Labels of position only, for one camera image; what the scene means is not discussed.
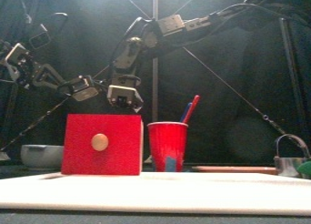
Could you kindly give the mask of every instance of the white bowl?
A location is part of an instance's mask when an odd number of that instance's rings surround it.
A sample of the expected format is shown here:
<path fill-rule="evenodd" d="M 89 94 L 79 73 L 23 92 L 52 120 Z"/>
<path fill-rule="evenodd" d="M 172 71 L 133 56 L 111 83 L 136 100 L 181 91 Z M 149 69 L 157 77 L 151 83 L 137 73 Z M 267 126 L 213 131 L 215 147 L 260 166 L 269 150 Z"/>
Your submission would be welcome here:
<path fill-rule="evenodd" d="M 61 168 L 63 146 L 23 145 L 20 150 L 21 163 L 35 170 Z"/>

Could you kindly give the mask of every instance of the green object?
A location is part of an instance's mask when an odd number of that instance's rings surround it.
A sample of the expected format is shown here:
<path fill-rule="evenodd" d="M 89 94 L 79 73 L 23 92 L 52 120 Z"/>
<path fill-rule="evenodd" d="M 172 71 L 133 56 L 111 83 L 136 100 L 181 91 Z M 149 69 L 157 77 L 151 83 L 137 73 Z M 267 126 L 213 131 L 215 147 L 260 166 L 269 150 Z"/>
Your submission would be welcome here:
<path fill-rule="evenodd" d="M 311 176 L 311 159 L 308 159 L 298 168 L 296 171 L 307 176 Z"/>

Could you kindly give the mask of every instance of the wooden knob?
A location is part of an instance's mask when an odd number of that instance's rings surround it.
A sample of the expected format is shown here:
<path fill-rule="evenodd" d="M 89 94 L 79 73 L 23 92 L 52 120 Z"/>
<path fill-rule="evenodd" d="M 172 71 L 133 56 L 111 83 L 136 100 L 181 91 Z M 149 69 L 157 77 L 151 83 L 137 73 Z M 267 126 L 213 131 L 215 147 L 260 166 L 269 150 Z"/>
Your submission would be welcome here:
<path fill-rule="evenodd" d="M 104 151 L 108 147 L 108 137 L 101 133 L 96 134 L 92 137 L 91 145 L 96 151 Z"/>

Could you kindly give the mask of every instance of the white tabletop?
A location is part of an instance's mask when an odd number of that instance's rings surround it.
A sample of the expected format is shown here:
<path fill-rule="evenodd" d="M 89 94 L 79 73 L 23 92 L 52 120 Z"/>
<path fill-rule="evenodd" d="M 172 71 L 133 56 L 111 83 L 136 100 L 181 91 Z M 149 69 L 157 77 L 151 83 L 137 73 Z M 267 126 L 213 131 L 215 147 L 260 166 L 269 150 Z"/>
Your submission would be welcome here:
<path fill-rule="evenodd" d="M 0 180 L 1 209 L 311 216 L 311 181 L 256 173 L 155 173 Z"/>

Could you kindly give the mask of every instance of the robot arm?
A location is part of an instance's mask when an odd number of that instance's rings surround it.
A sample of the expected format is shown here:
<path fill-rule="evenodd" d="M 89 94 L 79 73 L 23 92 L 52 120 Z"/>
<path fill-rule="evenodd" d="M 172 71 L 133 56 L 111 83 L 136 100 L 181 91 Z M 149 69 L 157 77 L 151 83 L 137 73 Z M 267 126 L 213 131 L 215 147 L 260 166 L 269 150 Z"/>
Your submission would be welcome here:
<path fill-rule="evenodd" d="M 223 11 L 203 18 L 183 21 L 179 15 L 160 20 L 136 19 L 125 35 L 123 51 L 111 63 L 112 82 L 108 86 L 107 98 L 116 107 L 141 107 L 141 98 L 136 91 L 139 63 L 159 57 L 172 50 L 192 44 L 203 37 L 216 34 L 236 26 L 251 31 L 263 27 L 276 18 L 288 18 L 310 27 L 311 0 L 245 0 Z"/>
<path fill-rule="evenodd" d="M 292 16 L 298 15 L 299 22 L 310 27 L 310 10 L 311 0 L 245 0 L 239 5 L 188 21 L 183 21 L 179 15 L 157 21 L 137 18 L 115 49 L 109 63 L 105 86 L 111 105 L 140 110 L 143 101 L 136 90 L 140 84 L 137 70 L 145 59 L 159 57 L 236 26 L 245 30 L 257 29 L 276 17 L 296 20 Z M 39 33 L 29 43 L 33 48 L 39 48 L 48 41 L 47 29 L 40 25 Z M 49 87 L 77 101 L 96 96 L 105 89 L 91 76 L 64 81 L 51 65 L 40 65 L 33 61 L 29 50 L 21 44 L 11 47 L 0 41 L 3 57 L 1 65 L 7 67 L 12 80 L 25 88 Z"/>

